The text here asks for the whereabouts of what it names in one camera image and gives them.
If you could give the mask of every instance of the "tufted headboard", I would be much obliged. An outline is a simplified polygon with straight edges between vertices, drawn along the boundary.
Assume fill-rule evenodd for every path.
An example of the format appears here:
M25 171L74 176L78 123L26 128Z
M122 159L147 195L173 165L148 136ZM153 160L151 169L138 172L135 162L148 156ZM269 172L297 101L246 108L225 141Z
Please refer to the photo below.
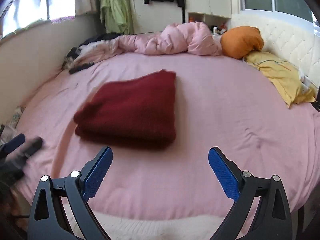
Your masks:
M288 60L320 86L320 37L283 20L254 14L233 14L228 28L252 26L260 29L263 51Z

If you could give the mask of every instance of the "red folded towel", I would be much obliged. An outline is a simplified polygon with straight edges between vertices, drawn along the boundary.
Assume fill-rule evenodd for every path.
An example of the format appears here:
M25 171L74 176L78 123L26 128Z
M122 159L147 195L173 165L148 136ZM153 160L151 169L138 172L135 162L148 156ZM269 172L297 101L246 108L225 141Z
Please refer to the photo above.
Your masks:
M104 144L166 147L174 127L175 72L108 82L74 115L75 133Z

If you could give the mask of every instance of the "hanging green towel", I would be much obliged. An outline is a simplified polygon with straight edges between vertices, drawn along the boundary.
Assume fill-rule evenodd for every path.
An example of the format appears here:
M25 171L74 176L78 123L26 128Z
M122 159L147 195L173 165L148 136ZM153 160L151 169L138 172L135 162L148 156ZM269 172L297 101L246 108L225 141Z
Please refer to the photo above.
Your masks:
M128 0L100 0L100 19L108 32L129 34L130 18Z

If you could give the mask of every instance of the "window frame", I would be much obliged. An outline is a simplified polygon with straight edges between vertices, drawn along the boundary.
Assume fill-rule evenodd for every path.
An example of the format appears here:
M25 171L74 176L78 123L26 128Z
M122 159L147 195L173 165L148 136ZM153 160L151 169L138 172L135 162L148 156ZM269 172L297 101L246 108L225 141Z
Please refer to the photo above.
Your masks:
M10 6L14 2L15 2L15 0L4 0L3 3L0 5L0 46L4 41L10 39L12 36L15 36L23 31L26 31L26 30L33 28L35 26L38 26L40 24L44 24L44 23L48 23L48 22L57 23L63 19L73 19L76 16L76 15L71 15L71 16L59 17L57 19L50 19L50 4L49 4L50 2L49 2L49 0L46 0L46 10L47 10L47 18L46 19L43 18L43 19L39 19L35 22L31 22L26 27L18 28L14 32L9 33L3 37L4 18L10 8Z
M268 18L283 20L290 24L297 25L320 37L320 27L318 25L312 22L309 22L308 20L305 20L303 18L297 17L295 15L278 12L276 11L276 0L271 0L271 3L272 3L272 11L264 11L264 10L246 9L245 0L240 0L240 14L256 14L256 15L261 15Z

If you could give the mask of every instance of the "pillowcase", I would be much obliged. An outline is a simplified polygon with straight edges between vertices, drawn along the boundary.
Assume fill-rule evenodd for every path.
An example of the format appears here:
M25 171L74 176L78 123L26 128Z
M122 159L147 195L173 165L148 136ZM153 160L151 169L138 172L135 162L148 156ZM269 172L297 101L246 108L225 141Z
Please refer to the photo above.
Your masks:
M137 79L105 83L74 115L75 133L106 145L161 148L176 138L176 73L161 70Z
M252 51L245 59L248 64L253 64L252 66L260 70L274 84L288 107L292 103L315 101L314 90L301 83L298 70L289 62L283 62L284 59L269 52L257 51Z
M258 28L240 26L225 32L220 40L224 55L241 59L252 50L261 51L264 45Z

